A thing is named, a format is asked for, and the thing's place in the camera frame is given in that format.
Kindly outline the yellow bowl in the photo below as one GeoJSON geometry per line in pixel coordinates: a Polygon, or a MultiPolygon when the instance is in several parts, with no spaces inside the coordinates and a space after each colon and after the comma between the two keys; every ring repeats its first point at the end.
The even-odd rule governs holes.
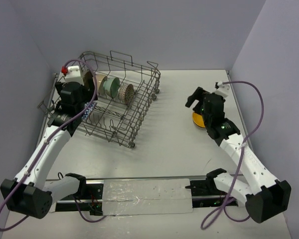
{"type": "Polygon", "coordinates": [[[196,112],[192,113],[193,123],[199,128],[205,128],[204,120],[202,115],[197,114],[196,112]]]}

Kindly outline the brown ribbed bowl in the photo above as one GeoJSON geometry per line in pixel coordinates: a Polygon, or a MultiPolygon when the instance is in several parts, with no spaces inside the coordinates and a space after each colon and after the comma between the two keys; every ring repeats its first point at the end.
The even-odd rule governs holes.
{"type": "Polygon", "coordinates": [[[95,88],[94,77],[93,77],[93,74],[90,70],[87,70],[83,73],[82,79],[83,79],[84,86],[88,90],[94,90],[94,88],[95,88]]]}

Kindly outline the plain white bowl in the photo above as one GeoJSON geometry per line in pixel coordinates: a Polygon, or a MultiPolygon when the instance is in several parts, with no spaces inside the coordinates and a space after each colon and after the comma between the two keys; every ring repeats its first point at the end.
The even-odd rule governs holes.
{"type": "Polygon", "coordinates": [[[107,79],[108,79],[107,75],[103,75],[103,74],[96,75],[98,95],[103,95],[105,93],[104,83],[107,81],[107,79]]]}

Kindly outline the teal glazed bowl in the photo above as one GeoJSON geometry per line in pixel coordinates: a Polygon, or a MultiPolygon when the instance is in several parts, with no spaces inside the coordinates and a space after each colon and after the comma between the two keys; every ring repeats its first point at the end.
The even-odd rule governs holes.
{"type": "Polygon", "coordinates": [[[108,78],[103,84],[104,92],[107,96],[115,98],[120,88],[120,79],[118,77],[108,78]]]}

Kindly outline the red blue patterned bowl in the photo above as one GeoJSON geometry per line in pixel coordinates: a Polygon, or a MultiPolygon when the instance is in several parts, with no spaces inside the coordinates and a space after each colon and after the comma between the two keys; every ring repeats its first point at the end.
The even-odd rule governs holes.
{"type": "Polygon", "coordinates": [[[85,112],[82,114],[82,121],[86,121],[91,113],[93,112],[95,106],[97,105],[97,101],[93,101],[90,106],[85,110],[85,112]]]}

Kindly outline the patterned mosaic bowl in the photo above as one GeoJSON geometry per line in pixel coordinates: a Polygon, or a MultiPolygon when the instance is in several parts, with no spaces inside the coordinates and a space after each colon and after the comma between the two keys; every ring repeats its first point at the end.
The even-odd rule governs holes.
{"type": "Polygon", "coordinates": [[[119,88],[118,98],[120,101],[129,105],[134,97],[134,86],[132,84],[121,85],[119,88]]]}

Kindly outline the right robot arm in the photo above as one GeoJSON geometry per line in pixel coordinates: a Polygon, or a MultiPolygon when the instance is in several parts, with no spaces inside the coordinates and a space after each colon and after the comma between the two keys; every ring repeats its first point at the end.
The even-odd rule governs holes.
{"type": "Polygon", "coordinates": [[[286,180],[279,180],[262,164],[238,127],[225,117],[224,103],[229,90],[226,86],[210,93],[198,87],[187,98],[185,106],[189,108],[197,101],[193,112],[202,118],[210,138],[230,156],[246,179],[246,183],[241,182],[219,168],[206,175],[207,191],[212,195],[225,192],[227,195],[222,208],[231,199],[236,199],[245,206],[253,221],[262,223],[287,210],[291,186],[286,180]]]}

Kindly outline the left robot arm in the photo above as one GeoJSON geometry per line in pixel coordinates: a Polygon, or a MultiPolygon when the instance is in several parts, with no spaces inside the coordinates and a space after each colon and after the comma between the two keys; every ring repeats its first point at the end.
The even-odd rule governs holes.
{"type": "Polygon", "coordinates": [[[56,82],[60,99],[54,108],[43,138],[22,170],[13,180],[5,179],[0,190],[10,211],[42,219],[52,204],[67,197],[87,194],[86,178],[68,173],[45,187],[48,173],[62,148],[82,122],[88,107],[97,100],[97,81],[92,71],[82,75],[83,82],[56,82]]]}

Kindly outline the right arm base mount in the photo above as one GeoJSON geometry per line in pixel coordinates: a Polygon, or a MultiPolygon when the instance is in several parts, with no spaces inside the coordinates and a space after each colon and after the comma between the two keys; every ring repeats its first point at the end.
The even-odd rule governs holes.
{"type": "Polygon", "coordinates": [[[185,189],[191,191],[193,208],[219,207],[224,202],[226,192],[216,188],[214,179],[221,173],[226,173],[224,169],[215,169],[206,175],[205,179],[190,180],[190,184],[185,189]]]}

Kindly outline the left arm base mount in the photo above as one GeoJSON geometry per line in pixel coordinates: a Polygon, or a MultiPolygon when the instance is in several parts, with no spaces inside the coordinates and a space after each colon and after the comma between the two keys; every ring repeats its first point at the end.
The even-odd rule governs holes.
{"type": "MultiPolygon", "coordinates": [[[[103,183],[87,183],[83,194],[76,199],[80,211],[88,212],[91,216],[102,216],[103,183]]],[[[59,200],[55,206],[56,212],[77,212],[78,208],[71,195],[59,200]]]]}

